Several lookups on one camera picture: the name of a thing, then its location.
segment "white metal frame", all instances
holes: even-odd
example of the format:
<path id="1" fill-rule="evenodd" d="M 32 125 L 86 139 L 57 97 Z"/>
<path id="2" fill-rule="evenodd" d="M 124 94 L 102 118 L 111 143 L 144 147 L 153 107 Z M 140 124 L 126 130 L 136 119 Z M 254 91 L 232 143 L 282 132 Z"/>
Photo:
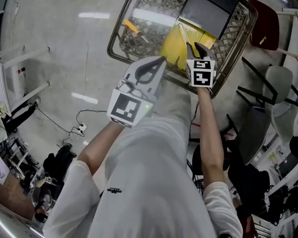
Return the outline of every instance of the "white metal frame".
<path id="1" fill-rule="evenodd" d="M 0 58 L 9 54 L 10 52 L 13 52 L 15 50 L 19 50 L 19 49 L 24 49 L 25 46 L 24 45 L 20 45 L 20 46 L 17 46 L 13 49 L 10 49 L 10 50 L 3 50 L 3 51 L 0 51 Z M 41 86 L 37 87 L 36 89 L 34 89 L 33 91 L 31 91 L 30 93 L 28 93 L 26 96 L 24 96 L 23 98 L 19 99 L 16 101 L 16 103 L 13 105 L 13 107 L 10 106 L 10 103 L 9 103 L 9 100 L 8 100 L 8 97 L 7 97 L 7 92 L 6 92 L 6 88 L 7 88 L 7 84 L 6 84 L 6 78 L 5 78 L 5 73 L 4 71 L 11 67 L 11 66 L 14 66 L 16 64 L 18 64 L 19 62 L 22 62 L 24 60 L 27 60 L 29 58 L 32 58 L 32 57 L 35 57 L 35 56 L 38 56 L 40 54 L 43 54 L 45 52 L 49 52 L 50 51 L 50 48 L 49 47 L 45 47 L 45 48 L 41 48 L 41 49 L 38 49 L 38 50 L 34 50 L 34 51 L 31 51 L 31 52 L 28 52 L 24 55 L 21 55 L 21 56 L 18 56 L 12 60 L 9 60 L 9 61 L 2 61 L 0 60 L 0 79 L 1 79 L 1 86 L 2 86 L 2 92 L 3 92 L 3 96 L 4 96 L 4 100 L 5 100 L 5 105 L 6 105 L 6 108 L 7 108 L 7 113 L 9 116 L 11 116 L 11 112 L 13 110 L 15 110 L 16 108 L 18 108 L 21 104 L 23 104 L 24 102 L 26 102 L 27 100 L 29 100 L 30 98 L 32 98 L 34 95 L 38 94 L 39 92 L 41 92 L 44 88 L 48 87 L 50 85 L 49 82 L 46 82 L 44 84 L 42 84 Z"/>

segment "white desk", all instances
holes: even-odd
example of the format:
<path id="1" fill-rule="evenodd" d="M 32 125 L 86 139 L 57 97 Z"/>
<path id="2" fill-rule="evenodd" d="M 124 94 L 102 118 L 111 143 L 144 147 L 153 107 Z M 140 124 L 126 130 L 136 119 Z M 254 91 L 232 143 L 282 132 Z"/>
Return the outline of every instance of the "white desk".
<path id="1" fill-rule="evenodd" d="M 4 55 L 10 53 L 11 51 L 17 50 L 17 49 L 24 49 L 24 45 L 18 46 L 14 48 L 13 50 L 6 50 L 6 51 L 1 51 L 0 52 L 0 58 L 3 57 Z M 45 47 L 36 51 L 31 51 L 29 53 L 26 53 L 22 56 L 16 57 L 10 61 L 2 61 L 0 60 L 0 102 L 5 103 L 6 109 L 7 109 L 7 114 L 11 116 L 11 112 L 18 108 L 21 104 L 29 100 L 31 97 L 34 95 L 38 94 L 40 91 L 42 91 L 44 88 L 49 86 L 49 83 L 46 82 L 43 85 L 39 86 L 38 88 L 34 89 L 32 92 L 28 93 L 26 96 L 23 98 L 16 100 L 16 102 L 13 104 L 13 106 L 10 104 L 10 101 L 7 96 L 7 84 L 6 84 L 6 78 L 5 78 L 5 70 L 13 65 L 16 65 L 19 62 L 22 62 L 26 59 L 32 58 L 34 56 L 40 55 L 45 52 L 49 52 L 50 48 Z"/>

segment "dark red seat cushion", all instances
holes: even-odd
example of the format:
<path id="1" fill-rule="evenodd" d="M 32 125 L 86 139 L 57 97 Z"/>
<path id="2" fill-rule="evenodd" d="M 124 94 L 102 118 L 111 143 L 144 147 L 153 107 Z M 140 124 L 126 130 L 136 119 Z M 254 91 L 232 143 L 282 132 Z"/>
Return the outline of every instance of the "dark red seat cushion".
<path id="1" fill-rule="evenodd" d="M 258 13 L 250 38 L 251 44 L 261 49 L 276 50 L 279 44 L 279 21 L 277 13 L 258 0 L 248 0 L 248 2 Z"/>

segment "table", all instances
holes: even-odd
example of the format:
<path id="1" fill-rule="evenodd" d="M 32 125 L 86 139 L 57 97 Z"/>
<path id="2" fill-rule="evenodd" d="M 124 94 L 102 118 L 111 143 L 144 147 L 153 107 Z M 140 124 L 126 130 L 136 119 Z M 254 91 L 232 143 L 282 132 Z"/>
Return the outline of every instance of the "table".
<path id="1" fill-rule="evenodd" d="M 24 45 L 20 45 L 18 47 L 15 47 L 12 50 L 1 51 L 0 58 L 7 55 L 11 51 L 15 51 L 18 49 L 24 49 L 24 47 L 25 47 Z M 40 55 L 42 53 L 49 52 L 49 51 L 50 51 L 50 48 L 46 47 L 46 48 L 42 48 L 39 50 L 31 51 L 29 53 L 26 53 L 22 56 L 16 57 L 16 58 L 6 61 L 6 62 L 0 60 L 0 102 L 5 103 L 6 109 L 7 109 L 7 114 L 9 116 L 12 116 L 11 112 L 14 111 L 15 109 L 17 109 L 19 106 L 21 106 L 24 102 L 26 102 L 27 100 L 32 98 L 34 95 L 38 94 L 44 88 L 48 87 L 49 82 L 42 84 L 38 88 L 34 89 L 33 91 L 31 91 L 30 93 L 25 95 L 23 98 L 15 100 L 15 102 L 12 103 L 11 100 L 8 98 L 8 94 L 7 94 L 7 82 L 6 82 L 6 77 L 5 77 L 5 70 L 11 66 L 18 64 L 19 62 L 22 62 L 26 59 L 32 58 L 34 56 L 37 56 L 37 55 Z"/>
<path id="2" fill-rule="evenodd" d="M 134 9 L 157 12 L 164 16 L 165 22 L 170 22 L 171 18 L 177 18 L 180 15 L 185 2 L 186 0 L 126 0 L 109 40 L 107 47 L 108 55 L 125 63 L 133 63 L 138 59 L 148 56 L 157 56 L 172 28 L 172 24 L 161 24 L 156 20 L 133 17 L 135 15 Z M 214 43 L 211 51 L 216 61 L 215 68 L 217 76 L 212 88 L 212 98 L 216 96 L 224 85 L 243 52 L 255 24 L 256 17 L 256 10 L 248 1 L 239 0 L 223 36 Z M 144 49 L 142 45 L 139 45 L 135 34 L 122 24 L 126 18 L 137 28 L 146 29 L 144 34 L 151 43 L 150 46 Z M 196 93 L 195 88 L 189 85 L 186 73 L 175 66 L 169 64 L 164 77 Z"/>

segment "white table leg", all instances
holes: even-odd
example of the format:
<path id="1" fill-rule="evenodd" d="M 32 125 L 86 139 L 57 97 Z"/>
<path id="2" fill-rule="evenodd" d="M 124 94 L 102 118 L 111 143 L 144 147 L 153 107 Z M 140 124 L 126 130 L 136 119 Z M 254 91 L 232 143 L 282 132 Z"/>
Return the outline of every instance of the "white table leg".
<path id="1" fill-rule="evenodd" d="M 18 50 L 20 48 L 24 49 L 24 45 L 17 45 L 13 49 L 2 50 L 2 51 L 0 51 L 0 58 L 3 57 L 3 56 L 5 56 L 5 55 L 7 55 L 7 54 L 9 54 L 10 52 L 15 51 L 15 50 Z"/>
<path id="2" fill-rule="evenodd" d="M 45 48 L 42 48 L 42 49 L 39 49 L 39 50 L 35 50 L 35 51 L 31 51 L 29 53 L 26 53 L 22 56 L 19 56 L 19 57 L 16 57 L 10 61 L 7 61 L 5 64 L 3 64 L 3 69 L 7 69 L 19 62 L 22 62 L 24 60 L 27 60 L 29 58 L 32 58 L 34 56 L 37 56 L 37 55 L 40 55 L 40 54 L 43 54 L 45 52 L 49 52 L 50 51 L 50 48 L 49 47 L 45 47 Z"/>
<path id="3" fill-rule="evenodd" d="M 26 102 L 27 100 L 29 100 L 30 98 L 32 98 L 34 95 L 38 94 L 39 92 L 41 92 L 44 88 L 48 87 L 50 85 L 49 82 L 44 83 L 43 85 L 39 86 L 38 88 L 36 88 L 35 90 L 33 90 L 32 92 L 28 93 L 27 95 L 25 95 L 22 99 L 18 100 L 13 108 L 11 109 L 11 111 L 15 110 L 17 107 L 19 107 L 20 105 L 22 105 L 24 102 Z"/>

